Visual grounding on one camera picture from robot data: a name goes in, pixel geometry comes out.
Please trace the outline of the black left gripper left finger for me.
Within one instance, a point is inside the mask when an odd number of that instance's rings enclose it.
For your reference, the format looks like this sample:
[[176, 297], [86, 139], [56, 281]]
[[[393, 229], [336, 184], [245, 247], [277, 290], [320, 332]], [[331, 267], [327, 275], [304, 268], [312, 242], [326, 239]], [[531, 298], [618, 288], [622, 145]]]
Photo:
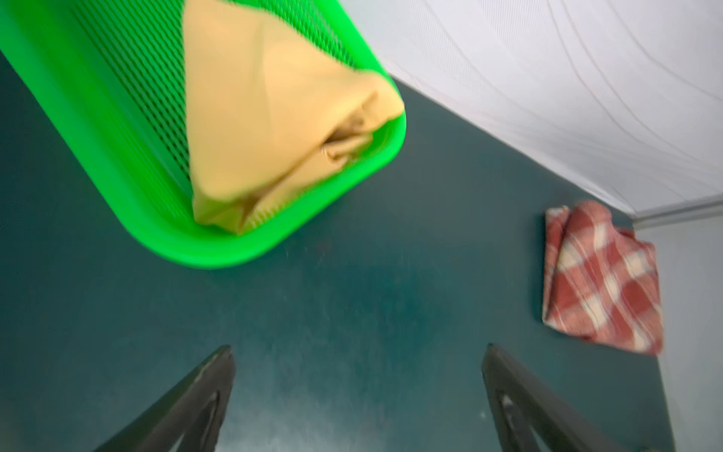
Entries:
[[214, 451], [235, 380], [232, 348], [221, 346], [99, 451]]

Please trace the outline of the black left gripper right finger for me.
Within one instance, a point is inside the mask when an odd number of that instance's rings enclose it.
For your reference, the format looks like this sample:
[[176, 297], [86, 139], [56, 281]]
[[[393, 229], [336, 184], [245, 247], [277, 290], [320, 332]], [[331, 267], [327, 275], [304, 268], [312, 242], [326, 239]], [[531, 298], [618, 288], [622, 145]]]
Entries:
[[623, 451], [582, 414], [495, 344], [481, 365], [502, 450]]

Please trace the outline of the green plastic basket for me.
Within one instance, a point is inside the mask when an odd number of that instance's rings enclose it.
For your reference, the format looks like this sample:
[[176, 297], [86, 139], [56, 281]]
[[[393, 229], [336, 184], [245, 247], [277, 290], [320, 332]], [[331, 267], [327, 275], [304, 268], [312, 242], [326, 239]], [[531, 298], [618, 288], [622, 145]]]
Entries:
[[241, 234], [197, 224], [186, 139], [181, 1], [5, 1], [1, 50], [140, 244], [199, 269], [243, 264], [389, 164], [393, 119], [337, 175], [253, 217]]

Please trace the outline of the yellow tan skirt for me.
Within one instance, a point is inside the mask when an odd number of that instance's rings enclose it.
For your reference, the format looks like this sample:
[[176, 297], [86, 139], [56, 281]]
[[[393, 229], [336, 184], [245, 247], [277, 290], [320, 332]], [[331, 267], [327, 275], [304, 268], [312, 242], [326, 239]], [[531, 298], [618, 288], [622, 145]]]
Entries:
[[183, 17], [186, 135], [199, 224], [248, 222], [340, 173], [403, 101], [276, 16], [189, 1]]

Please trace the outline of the red plaid skirt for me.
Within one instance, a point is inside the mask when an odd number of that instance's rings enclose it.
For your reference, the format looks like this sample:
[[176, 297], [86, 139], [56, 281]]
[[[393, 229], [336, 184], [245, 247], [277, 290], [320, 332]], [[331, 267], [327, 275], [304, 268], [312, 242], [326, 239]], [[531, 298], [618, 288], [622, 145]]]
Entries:
[[655, 246], [585, 201], [545, 213], [541, 320], [589, 343], [657, 355], [664, 326]]

